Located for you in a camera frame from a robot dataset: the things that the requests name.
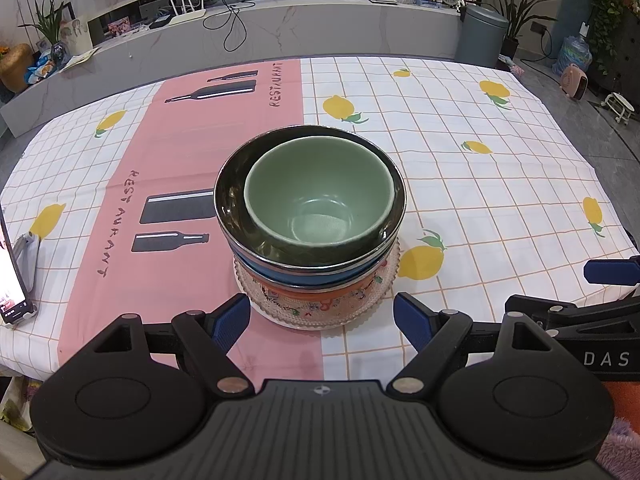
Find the blue steel bowl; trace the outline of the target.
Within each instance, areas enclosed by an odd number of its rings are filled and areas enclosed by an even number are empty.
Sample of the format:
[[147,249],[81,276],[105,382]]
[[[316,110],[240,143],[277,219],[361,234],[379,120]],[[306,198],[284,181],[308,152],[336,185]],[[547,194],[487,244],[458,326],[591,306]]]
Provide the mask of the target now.
[[241,263],[250,272],[265,278],[269,283],[285,285],[294,288],[328,288],[338,284],[346,283],[354,278],[362,278],[364,274],[376,268],[383,263],[390,255],[390,252],[378,257],[368,263],[361,263],[349,270],[339,270],[336,272],[321,272],[314,269],[310,272],[295,273],[293,271],[285,271],[283,269],[269,269],[261,263],[244,258],[239,254],[234,254],[234,258]]

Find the orange steel bowl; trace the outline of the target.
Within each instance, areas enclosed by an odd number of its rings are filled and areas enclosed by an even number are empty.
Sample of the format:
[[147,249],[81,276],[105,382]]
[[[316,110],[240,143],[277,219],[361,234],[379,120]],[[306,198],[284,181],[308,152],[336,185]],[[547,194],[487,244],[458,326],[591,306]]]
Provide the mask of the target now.
[[232,250],[265,268],[330,274],[393,243],[407,207],[396,165],[361,136],[291,126],[255,136],[224,162],[216,216]]

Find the green ceramic bowl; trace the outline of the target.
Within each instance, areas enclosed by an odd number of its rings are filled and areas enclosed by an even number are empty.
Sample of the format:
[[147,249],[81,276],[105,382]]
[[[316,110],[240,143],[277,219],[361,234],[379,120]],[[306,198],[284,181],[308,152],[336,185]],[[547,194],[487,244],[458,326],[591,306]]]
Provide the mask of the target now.
[[250,167],[243,196],[273,240],[301,248],[359,242],[380,228],[397,192],[370,148],[337,136],[283,142]]

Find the pink restaurant placemat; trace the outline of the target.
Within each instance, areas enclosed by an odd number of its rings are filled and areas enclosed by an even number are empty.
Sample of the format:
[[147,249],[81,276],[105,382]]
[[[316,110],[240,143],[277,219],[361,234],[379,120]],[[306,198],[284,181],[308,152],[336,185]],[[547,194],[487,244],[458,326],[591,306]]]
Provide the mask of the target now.
[[67,361],[117,315],[166,323],[210,311],[236,291],[214,207],[218,172],[262,133],[304,120],[298,58],[163,81],[127,146],[102,171],[88,209],[68,214],[77,244],[58,358]]

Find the white small stool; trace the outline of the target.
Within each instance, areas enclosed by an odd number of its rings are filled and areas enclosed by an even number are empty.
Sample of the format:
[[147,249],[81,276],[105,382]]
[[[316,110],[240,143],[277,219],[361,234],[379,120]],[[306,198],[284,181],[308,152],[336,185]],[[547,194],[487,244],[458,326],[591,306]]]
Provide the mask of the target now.
[[618,92],[612,92],[601,102],[601,106],[612,110],[614,119],[619,124],[628,125],[634,107]]

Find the pink small heater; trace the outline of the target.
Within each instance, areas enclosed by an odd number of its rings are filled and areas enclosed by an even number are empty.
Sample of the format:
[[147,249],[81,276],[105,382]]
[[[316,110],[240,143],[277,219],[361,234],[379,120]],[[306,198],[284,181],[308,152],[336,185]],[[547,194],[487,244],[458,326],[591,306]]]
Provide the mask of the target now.
[[576,64],[572,63],[560,78],[560,89],[574,101],[580,101],[588,88],[588,77]]

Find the smartphone on stand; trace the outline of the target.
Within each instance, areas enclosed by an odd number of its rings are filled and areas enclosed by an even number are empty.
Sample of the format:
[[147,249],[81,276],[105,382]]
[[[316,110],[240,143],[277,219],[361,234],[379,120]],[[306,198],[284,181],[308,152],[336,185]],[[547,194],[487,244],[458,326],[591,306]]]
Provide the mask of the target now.
[[36,282],[40,238],[27,232],[15,243],[1,217],[1,322],[9,328],[25,323],[37,314],[32,300]]

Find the blue water jug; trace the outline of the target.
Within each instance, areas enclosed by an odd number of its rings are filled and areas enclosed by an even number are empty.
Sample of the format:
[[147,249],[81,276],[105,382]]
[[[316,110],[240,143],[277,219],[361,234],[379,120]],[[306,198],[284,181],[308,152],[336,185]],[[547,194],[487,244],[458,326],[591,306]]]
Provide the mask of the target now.
[[576,36],[567,36],[562,43],[558,58],[552,66],[552,72],[561,76],[564,70],[576,65],[584,73],[592,62],[592,54],[587,44],[589,26],[582,22]]

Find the grey round trash bin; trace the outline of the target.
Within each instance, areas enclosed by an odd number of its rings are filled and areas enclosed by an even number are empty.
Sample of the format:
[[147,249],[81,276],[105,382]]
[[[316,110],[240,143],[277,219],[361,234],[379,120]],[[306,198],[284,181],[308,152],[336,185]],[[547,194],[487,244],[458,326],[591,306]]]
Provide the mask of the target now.
[[509,22],[500,13],[471,4],[461,12],[462,29],[454,60],[494,68]]

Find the potted green plant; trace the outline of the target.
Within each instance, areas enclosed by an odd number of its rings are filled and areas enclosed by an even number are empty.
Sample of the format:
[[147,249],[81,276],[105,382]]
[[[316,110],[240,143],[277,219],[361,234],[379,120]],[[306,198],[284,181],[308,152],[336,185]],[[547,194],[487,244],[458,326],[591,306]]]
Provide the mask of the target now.
[[520,46],[520,36],[526,25],[552,23],[556,18],[548,14],[539,14],[537,9],[545,3],[560,0],[491,0],[486,4],[506,20],[506,32],[500,53],[513,58]]

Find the large leafy plant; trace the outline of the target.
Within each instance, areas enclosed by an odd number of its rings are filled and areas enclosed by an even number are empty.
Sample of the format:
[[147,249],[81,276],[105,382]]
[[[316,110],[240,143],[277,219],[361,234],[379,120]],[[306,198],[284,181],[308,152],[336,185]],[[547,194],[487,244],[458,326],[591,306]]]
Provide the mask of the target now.
[[602,90],[623,88],[623,36],[626,21],[639,17],[639,0],[589,0],[587,42],[592,54],[594,85]]

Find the grey tv cabinet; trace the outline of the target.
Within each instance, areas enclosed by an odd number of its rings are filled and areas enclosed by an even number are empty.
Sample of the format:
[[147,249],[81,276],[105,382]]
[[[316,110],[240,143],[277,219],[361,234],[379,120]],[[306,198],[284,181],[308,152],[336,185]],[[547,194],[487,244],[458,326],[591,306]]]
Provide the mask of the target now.
[[76,67],[3,105],[14,136],[94,101],[201,70],[319,55],[401,55],[450,60],[460,37],[451,9],[369,0],[252,0],[196,21],[108,40]]

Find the white wifi router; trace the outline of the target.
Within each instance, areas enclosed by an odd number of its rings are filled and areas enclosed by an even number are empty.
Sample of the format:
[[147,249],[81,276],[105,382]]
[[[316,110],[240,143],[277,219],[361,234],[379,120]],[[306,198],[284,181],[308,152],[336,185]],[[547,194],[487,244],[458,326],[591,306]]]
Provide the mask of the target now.
[[180,6],[177,6],[175,0],[169,0],[169,2],[172,9],[172,17],[169,21],[171,25],[196,21],[205,16],[204,0],[179,0]]

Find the woven brown basket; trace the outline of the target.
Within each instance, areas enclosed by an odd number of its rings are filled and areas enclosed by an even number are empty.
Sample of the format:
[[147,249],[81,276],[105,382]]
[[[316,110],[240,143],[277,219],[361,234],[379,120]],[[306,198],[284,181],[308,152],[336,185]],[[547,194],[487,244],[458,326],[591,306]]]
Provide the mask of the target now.
[[1,48],[0,77],[2,84],[13,93],[21,93],[28,87],[25,80],[27,69],[32,66],[34,56],[29,44]]

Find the small plant in vase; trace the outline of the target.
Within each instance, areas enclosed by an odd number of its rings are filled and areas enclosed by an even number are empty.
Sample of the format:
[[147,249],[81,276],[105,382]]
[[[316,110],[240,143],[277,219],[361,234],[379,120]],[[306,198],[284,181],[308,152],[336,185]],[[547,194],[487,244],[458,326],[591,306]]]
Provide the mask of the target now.
[[70,52],[61,39],[61,26],[63,10],[66,3],[62,1],[56,4],[55,0],[42,0],[35,3],[36,16],[30,22],[20,24],[21,28],[33,28],[47,39],[50,44],[49,58],[54,63],[56,70],[62,68],[70,60]]

